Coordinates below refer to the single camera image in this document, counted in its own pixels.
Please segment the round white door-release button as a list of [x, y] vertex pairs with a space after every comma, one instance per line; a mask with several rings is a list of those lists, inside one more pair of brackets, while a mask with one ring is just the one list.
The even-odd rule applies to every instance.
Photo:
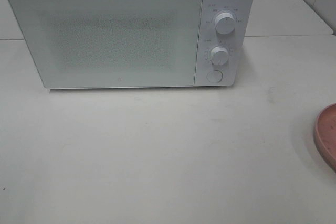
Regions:
[[223, 73], [219, 70], [213, 70], [207, 74], [207, 80], [211, 83], [220, 83], [223, 79]]

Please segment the pink round plate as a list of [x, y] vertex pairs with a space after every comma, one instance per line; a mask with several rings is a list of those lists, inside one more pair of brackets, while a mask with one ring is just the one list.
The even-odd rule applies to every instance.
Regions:
[[335, 172], [335, 104], [325, 107], [317, 116], [314, 143], [323, 160]]

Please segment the white microwave door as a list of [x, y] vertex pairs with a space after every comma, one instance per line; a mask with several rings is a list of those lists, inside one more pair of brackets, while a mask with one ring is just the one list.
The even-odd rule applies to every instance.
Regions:
[[46, 88], [192, 86], [201, 0], [9, 0]]

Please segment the lower white microwave knob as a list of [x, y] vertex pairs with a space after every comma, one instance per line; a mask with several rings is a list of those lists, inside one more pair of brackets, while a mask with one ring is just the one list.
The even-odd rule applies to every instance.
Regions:
[[209, 57], [213, 65], [221, 66], [229, 60], [229, 51], [225, 47], [217, 46], [210, 51]]

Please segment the white microwave knob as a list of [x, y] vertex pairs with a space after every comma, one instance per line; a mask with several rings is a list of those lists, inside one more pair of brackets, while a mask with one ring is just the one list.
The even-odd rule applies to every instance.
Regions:
[[210, 51], [209, 57], [213, 65], [221, 66], [229, 60], [229, 51], [225, 47], [217, 46]]
[[235, 29], [236, 18], [230, 12], [222, 12], [215, 19], [215, 29], [218, 34], [227, 35]]

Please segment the upper white microwave knob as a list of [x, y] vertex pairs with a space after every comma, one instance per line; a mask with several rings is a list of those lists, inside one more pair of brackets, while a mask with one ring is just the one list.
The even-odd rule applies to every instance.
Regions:
[[218, 34], [227, 35], [235, 29], [236, 18], [230, 12], [222, 12], [215, 19], [215, 29]]

